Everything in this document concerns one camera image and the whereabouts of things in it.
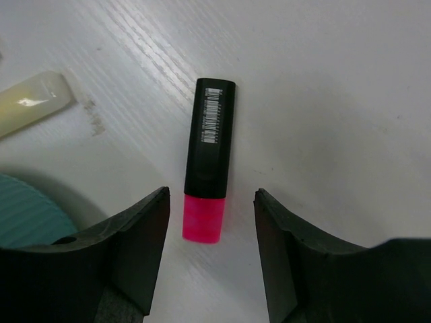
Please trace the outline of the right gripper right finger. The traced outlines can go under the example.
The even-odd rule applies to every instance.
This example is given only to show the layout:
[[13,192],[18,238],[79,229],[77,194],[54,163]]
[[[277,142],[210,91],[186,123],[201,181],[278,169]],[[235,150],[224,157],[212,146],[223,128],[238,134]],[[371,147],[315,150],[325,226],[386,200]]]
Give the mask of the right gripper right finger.
[[254,200],[271,322],[429,322],[430,240],[347,242],[286,209]]

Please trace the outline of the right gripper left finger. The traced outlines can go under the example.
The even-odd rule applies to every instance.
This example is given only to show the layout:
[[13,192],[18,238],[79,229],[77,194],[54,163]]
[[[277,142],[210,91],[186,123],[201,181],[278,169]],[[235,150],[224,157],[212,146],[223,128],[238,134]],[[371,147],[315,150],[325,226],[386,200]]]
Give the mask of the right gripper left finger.
[[2,322],[93,322],[113,288],[148,315],[170,217],[163,186],[50,245],[1,249]]

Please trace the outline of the pink black highlighter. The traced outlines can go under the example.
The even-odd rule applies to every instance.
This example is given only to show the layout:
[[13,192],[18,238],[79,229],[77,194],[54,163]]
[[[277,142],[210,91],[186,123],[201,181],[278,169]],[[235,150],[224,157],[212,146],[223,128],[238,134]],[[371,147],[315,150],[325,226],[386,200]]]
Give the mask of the pink black highlighter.
[[216,244],[222,232],[228,187],[236,84],[196,82],[187,154],[183,238]]

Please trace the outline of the yellow pastel highlighter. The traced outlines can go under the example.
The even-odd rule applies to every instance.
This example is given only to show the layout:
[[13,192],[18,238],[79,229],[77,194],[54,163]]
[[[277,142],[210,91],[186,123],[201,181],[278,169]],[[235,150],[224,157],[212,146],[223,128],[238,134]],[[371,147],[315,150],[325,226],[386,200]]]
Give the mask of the yellow pastel highlighter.
[[38,73],[1,92],[1,136],[8,136],[75,101],[65,77]]

